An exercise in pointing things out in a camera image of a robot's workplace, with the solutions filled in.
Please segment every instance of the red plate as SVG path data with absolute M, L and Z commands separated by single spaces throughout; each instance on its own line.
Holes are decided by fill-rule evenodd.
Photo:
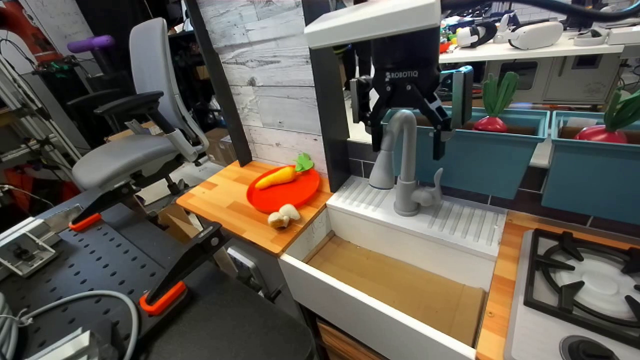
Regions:
M 320 186 L 320 175 L 313 168 L 302 172 L 290 183 L 270 186 L 266 189 L 258 190 L 255 184 L 262 178 L 273 174 L 285 167 L 278 167 L 265 172 L 256 180 L 253 180 L 246 191 L 246 199 L 258 211 L 263 213 L 274 213 L 284 205 L 292 204 L 296 209 L 309 201 Z

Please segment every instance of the gray faucet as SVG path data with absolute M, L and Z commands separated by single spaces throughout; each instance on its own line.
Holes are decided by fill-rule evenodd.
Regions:
M 442 191 L 440 191 L 442 168 L 438 169 L 433 176 L 434 188 L 418 186 L 415 180 L 417 125 L 415 115 L 411 111 L 400 110 L 389 120 L 378 159 L 369 176 L 369 185 L 383 190 L 394 187 L 394 147 L 400 133 L 404 133 L 402 166 L 396 184 L 394 210 L 398 215 L 412 217 L 420 211 L 420 205 L 431 206 L 442 201 Z

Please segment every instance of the stove knob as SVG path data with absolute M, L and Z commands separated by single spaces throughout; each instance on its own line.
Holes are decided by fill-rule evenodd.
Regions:
M 589 340 L 574 341 L 568 350 L 571 360 L 618 360 L 613 351 Z

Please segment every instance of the chair seat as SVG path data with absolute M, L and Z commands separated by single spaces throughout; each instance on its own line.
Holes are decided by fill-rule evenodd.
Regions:
M 154 163 L 161 165 L 178 153 L 164 136 L 129 135 L 90 151 L 74 165 L 72 173 L 83 188 L 102 188 Z

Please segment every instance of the teal planter box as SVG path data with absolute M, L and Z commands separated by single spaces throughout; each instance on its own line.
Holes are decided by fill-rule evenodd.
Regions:
M 386 124 L 397 110 L 390 110 Z M 474 108 L 471 121 L 486 116 L 483 108 Z M 433 175 L 444 168 L 442 185 L 513 199 L 518 191 L 536 145 L 545 141 L 550 113 L 540 110 L 505 110 L 500 116 L 507 126 L 532 127 L 535 135 L 485 133 L 456 130 L 446 144 L 445 155 L 433 160 L 433 128 L 418 127 L 416 176 L 419 181 L 433 183 Z M 394 149 L 394 168 L 400 174 L 402 136 Z
M 554 112 L 554 149 L 542 204 L 640 224 L 640 145 L 560 138 L 561 128 L 572 117 L 603 123 L 601 113 Z M 640 122 L 626 129 L 640 130 Z

